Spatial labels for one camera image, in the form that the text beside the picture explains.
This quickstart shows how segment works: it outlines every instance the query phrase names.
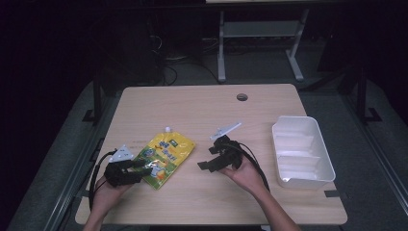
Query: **light wood tabletop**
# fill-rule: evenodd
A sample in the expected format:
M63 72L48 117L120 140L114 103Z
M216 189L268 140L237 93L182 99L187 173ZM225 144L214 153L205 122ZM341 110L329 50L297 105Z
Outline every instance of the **light wood tabletop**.
M237 95L247 95L246 101ZM292 85L222 85L128 88L119 101L99 158L123 144L137 155L156 134L171 127L195 142L195 149L157 191L141 181L106 216L105 223L174 225L268 224L256 200L219 172L201 170L210 161L210 136L217 128L241 122L228 134L247 145L264 171L271 193L299 224L343 224L339 197L326 197L334 183L319 190L290 190L277 183L271 127L279 116L306 116ZM102 176L108 160L101 165ZM76 221L85 223L83 197Z

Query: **human hand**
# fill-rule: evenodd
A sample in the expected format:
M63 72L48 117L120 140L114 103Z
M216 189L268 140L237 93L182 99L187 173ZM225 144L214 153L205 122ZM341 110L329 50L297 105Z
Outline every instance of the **human hand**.
M255 166L243 155L241 166L238 169L225 167L219 170L219 172L228 176L237 185L251 194L267 189Z
M123 185L114 188L102 176L96 182L92 210L85 224L84 230L100 230L104 217L117 204L122 195L133 185Z

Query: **snack bag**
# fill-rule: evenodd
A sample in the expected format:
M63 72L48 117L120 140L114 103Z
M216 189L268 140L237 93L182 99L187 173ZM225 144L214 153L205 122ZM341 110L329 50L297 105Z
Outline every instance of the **snack bag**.
M158 134L139 153L138 159L146 161L145 167L152 167L149 176L143 179L155 190L158 190L190 155L195 143L179 133L168 132Z

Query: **white plastic tray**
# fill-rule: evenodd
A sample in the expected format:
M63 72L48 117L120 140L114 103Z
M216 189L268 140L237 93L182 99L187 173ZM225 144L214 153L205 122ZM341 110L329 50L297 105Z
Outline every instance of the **white plastic tray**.
M280 116L272 137L282 187L318 189L334 181L336 173L314 118Z

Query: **hole in table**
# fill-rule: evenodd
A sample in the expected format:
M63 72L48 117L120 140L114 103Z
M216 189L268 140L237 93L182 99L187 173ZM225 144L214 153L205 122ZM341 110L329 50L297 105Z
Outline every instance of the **hole in table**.
M237 99L240 101L246 101L248 99L248 95L244 94L244 93L239 93L237 94Z

